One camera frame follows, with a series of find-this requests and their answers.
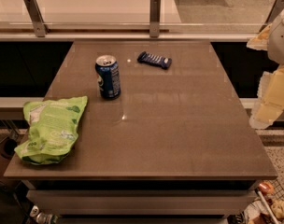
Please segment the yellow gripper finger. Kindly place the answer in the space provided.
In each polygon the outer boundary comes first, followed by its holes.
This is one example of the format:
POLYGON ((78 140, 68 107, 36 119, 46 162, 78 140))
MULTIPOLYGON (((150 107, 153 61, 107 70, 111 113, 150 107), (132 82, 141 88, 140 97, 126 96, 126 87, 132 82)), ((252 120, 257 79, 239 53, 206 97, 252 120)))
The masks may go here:
POLYGON ((255 37, 250 39, 247 43, 247 48, 267 51, 270 29, 271 25, 267 25, 263 28, 255 37))
POLYGON ((253 129, 261 130, 271 126, 284 111, 284 65, 273 73, 263 72, 257 96, 249 124, 253 129))

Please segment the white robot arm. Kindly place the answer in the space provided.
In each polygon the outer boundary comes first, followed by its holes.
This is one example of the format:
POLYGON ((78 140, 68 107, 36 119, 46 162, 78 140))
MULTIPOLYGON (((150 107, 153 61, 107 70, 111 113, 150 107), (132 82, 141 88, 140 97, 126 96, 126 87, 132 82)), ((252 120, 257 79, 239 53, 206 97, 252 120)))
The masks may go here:
POLYGON ((265 50, 268 58, 278 63, 274 72, 263 72, 257 90, 258 98, 249 119, 253 129, 266 129, 284 111, 284 9, 273 22, 250 39, 247 47, 265 50))

